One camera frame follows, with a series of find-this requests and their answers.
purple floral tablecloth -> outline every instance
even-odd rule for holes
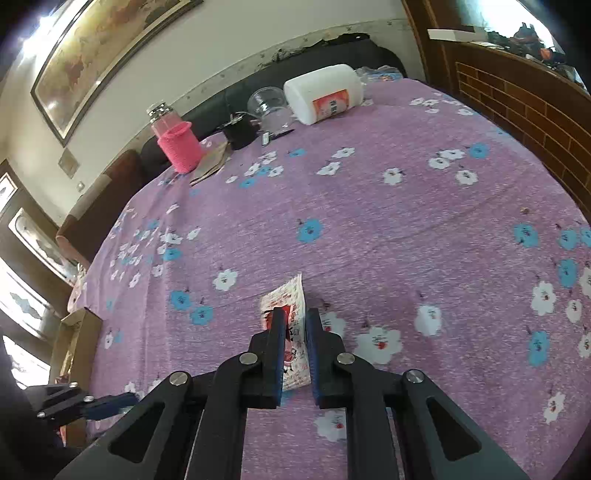
[[[424,370],[550,479],[591,419],[588,224],[533,154],[460,102],[413,80],[370,91],[195,187],[168,169],[130,200],[77,302],[104,320],[92,393],[215,369],[261,329],[261,296],[302,273],[306,306],[349,351]],[[242,470],[345,478],[345,415],[318,410],[310,387],[249,411]]]

silver bottle lid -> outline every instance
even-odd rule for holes
[[[153,124],[167,113],[174,112],[174,109],[165,102],[160,102],[150,105],[150,108],[148,108],[146,112],[148,112],[148,115],[150,116],[150,124]]]

bottle label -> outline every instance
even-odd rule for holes
[[[317,121],[324,120],[349,108],[349,92],[347,89],[330,93],[312,101],[316,110]]]

brown armchair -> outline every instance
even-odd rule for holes
[[[128,150],[99,175],[57,231],[62,253],[88,269],[119,214],[142,186],[139,155]]]

red and white packet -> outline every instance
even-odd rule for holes
[[[275,307],[283,308],[287,316],[283,390],[309,385],[308,352],[304,343],[306,302],[301,286],[301,274],[261,299],[261,323],[264,329],[271,327],[272,310]]]

